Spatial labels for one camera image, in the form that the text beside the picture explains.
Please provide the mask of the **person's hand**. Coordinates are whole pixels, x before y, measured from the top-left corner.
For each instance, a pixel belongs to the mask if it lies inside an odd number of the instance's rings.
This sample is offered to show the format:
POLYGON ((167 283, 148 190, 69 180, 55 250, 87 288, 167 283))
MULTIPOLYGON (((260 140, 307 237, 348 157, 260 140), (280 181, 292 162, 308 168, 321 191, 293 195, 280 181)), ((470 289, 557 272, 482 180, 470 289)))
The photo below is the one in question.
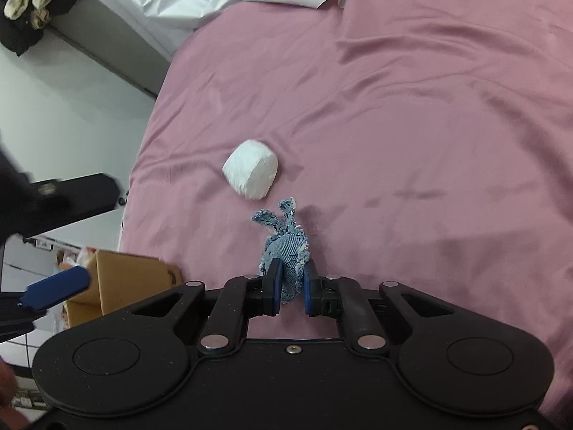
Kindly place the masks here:
POLYGON ((18 392, 18 382, 13 369, 0 360, 0 419, 2 429, 26 429, 27 418, 12 406, 12 401, 18 392))

